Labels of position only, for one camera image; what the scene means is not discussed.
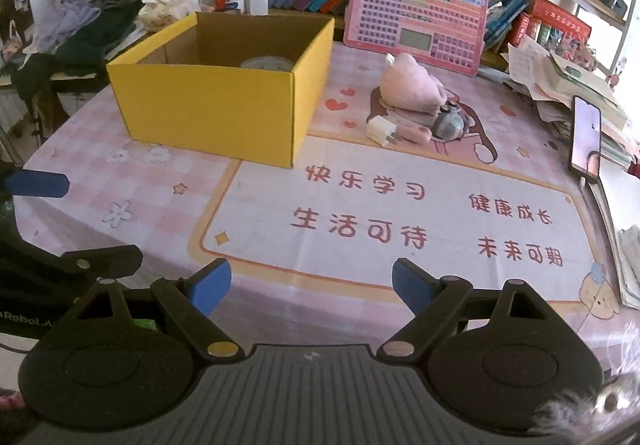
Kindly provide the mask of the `grey toy robot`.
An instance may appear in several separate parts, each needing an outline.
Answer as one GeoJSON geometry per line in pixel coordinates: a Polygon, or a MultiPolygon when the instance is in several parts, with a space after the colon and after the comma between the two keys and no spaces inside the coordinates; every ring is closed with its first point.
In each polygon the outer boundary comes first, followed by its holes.
{"type": "Polygon", "coordinates": [[[447,103],[439,110],[431,127],[433,136],[440,142],[461,140],[469,132],[469,116],[457,103],[447,103]]]}

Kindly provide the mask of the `white plug adapter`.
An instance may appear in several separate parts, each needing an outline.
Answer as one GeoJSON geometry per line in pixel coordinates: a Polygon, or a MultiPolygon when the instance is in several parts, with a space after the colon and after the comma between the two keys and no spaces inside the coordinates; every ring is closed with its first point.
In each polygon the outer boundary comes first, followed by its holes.
{"type": "Polygon", "coordinates": [[[386,117],[375,116],[367,122],[367,138],[381,147],[396,145],[397,126],[386,117]]]}

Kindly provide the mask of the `pink cartoon desk mat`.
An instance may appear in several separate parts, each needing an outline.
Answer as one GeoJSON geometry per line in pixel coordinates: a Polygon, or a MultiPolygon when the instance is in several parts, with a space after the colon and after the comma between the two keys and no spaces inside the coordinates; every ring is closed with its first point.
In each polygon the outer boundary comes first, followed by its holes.
{"type": "Polygon", "coordinates": [[[291,169],[136,142],[104,90],[30,158],[70,190],[17,199],[18,229],[54,253],[133,243],[132,287],[225,257],[233,283],[215,314],[244,345],[382,342],[410,316],[392,289],[400,257],[478,288],[521,278],[590,347],[628,340],[639,314],[620,305],[597,212],[533,107],[442,72],[470,132],[381,147],[364,129],[383,67],[334,46],[291,169]]]}

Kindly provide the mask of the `pile of clothes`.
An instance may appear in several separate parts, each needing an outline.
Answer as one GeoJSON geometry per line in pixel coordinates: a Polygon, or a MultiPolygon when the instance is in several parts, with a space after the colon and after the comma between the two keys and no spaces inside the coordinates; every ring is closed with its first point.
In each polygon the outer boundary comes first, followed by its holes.
{"type": "Polygon", "coordinates": [[[57,72],[102,72],[107,54],[136,29],[141,8],[142,0],[55,0],[11,72],[18,96],[30,104],[57,72]]]}

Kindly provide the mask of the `pink rectangular case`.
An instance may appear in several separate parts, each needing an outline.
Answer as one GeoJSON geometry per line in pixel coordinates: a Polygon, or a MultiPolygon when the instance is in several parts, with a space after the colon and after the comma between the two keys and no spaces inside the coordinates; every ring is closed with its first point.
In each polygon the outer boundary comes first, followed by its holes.
{"type": "Polygon", "coordinates": [[[416,122],[398,119],[395,121],[396,134],[406,141],[416,145],[427,145],[432,140],[432,131],[427,126],[416,122]]]}

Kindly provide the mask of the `pink plush toy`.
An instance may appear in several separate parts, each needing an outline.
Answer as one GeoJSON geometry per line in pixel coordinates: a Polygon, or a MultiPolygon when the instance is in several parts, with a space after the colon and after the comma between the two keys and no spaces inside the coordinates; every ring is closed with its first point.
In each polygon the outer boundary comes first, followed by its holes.
{"type": "Polygon", "coordinates": [[[394,108],[434,115],[447,101],[444,85],[408,53],[385,55],[380,81],[382,100],[394,108]]]}

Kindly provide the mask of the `yellow cardboard box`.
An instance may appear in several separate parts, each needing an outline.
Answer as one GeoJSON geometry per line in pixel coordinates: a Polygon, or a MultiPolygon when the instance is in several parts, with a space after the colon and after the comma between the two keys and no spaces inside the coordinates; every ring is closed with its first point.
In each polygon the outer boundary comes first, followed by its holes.
{"type": "Polygon", "coordinates": [[[193,13],[106,69],[133,139],[291,168],[323,96],[333,36],[333,18],[318,14],[193,13]],[[294,67],[240,67],[261,55],[294,67]]]}

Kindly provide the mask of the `white tissue pack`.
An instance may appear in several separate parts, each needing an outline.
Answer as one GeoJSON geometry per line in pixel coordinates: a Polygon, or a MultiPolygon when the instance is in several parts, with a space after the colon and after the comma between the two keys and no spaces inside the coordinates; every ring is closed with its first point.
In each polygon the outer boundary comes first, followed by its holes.
{"type": "Polygon", "coordinates": [[[160,31],[186,16],[201,11],[198,0],[141,0],[138,17],[149,32],[160,31]]]}

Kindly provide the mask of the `smartphone with video call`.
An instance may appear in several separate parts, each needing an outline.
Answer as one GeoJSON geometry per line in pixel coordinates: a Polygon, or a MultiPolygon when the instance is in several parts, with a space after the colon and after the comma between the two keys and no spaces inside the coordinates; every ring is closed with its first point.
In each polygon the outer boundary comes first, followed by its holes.
{"type": "Polygon", "coordinates": [[[568,168],[587,182],[597,183],[601,163],[601,110],[579,95],[573,96],[572,110],[568,168]]]}

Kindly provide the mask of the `stack of papers and books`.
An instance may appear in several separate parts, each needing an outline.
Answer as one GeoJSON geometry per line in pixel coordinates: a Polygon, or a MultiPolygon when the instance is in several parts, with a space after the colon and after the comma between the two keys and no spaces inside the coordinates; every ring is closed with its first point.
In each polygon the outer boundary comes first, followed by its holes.
{"type": "Polygon", "coordinates": [[[602,116],[605,157],[625,169],[638,165],[639,143],[632,139],[628,116],[603,79],[548,52],[529,37],[517,48],[509,44],[502,58],[508,64],[511,80],[524,87],[535,102],[571,109],[574,96],[578,96],[596,106],[602,116]]]}

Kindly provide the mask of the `clear plastic round container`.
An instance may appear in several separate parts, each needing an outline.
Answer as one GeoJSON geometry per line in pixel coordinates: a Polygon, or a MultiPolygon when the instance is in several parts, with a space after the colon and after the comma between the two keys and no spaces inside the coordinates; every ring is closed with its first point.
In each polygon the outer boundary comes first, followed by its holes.
{"type": "Polygon", "coordinates": [[[243,69],[268,70],[268,72],[290,72],[294,67],[294,63],[282,56],[261,55],[242,62],[240,67],[243,69]]]}

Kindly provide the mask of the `pink toy learning tablet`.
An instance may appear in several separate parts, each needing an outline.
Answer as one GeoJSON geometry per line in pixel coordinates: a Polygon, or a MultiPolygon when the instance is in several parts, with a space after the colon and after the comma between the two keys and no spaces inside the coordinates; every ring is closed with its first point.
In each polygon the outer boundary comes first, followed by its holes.
{"type": "Polygon", "coordinates": [[[484,48],[488,0],[349,0],[343,43],[474,76],[484,48]]]}

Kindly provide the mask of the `red book box set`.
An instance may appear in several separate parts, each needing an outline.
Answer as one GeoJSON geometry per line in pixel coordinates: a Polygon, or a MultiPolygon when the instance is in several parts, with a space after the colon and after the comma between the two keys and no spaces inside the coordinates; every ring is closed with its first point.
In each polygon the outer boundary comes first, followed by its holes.
{"type": "Polygon", "coordinates": [[[559,31],[562,39],[576,40],[580,44],[588,42],[591,27],[574,14],[548,0],[524,1],[526,7],[516,18],[514,29],[510,33],[515,46],[521,43],[525,35],[538,40],[544,26],[550,31],[559,31]]]}

